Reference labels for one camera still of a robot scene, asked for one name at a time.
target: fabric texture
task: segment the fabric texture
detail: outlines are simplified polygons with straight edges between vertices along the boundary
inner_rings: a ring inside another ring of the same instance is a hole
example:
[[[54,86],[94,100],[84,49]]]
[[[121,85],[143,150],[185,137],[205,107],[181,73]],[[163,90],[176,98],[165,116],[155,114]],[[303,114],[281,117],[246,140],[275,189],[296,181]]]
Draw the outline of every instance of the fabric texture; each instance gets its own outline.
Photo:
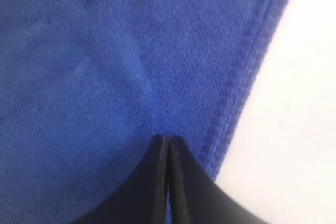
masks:
[[[182,135],[215,178],[287,0],[0,0],[0,223],[67,223]]]

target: blue fabric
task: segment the blue fabric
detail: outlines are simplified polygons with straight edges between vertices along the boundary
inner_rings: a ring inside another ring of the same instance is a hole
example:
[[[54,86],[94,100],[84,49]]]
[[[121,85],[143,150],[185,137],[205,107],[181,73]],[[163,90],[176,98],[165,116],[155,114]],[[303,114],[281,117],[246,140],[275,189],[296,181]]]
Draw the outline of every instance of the blue fabric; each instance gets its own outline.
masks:
[[[286,0],[0,0],[0,223],[65,223],[156,133],[214,178]]]

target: black plastic object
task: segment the black plastic object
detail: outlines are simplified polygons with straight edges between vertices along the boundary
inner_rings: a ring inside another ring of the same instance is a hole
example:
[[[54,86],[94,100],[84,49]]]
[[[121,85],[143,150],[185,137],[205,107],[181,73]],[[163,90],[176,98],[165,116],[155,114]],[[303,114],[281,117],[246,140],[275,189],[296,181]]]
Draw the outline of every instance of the black plastic object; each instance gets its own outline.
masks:
[[[164,224],[167,193],[174,224],[264,224],[223,193],[184,139],[155,136],[128,180],[73,224]]]

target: blue towel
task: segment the blue towel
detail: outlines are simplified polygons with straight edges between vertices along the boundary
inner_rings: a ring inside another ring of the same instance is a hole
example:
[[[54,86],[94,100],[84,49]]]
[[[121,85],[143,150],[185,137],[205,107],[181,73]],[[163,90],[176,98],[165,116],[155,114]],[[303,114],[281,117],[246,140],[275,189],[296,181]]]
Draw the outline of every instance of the blue towel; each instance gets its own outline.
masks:
[[[0,223],[66,223],[154,134],[215,178],[287,0],[0,0]]]

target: white surface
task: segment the white surface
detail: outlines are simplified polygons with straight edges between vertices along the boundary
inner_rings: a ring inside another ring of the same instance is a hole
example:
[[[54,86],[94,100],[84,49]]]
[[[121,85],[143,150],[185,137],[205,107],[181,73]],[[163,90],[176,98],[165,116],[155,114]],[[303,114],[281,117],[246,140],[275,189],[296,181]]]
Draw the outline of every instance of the white surface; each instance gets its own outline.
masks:
[[[290,0],[217,183],[269,223],[336,223],[336,0]]]

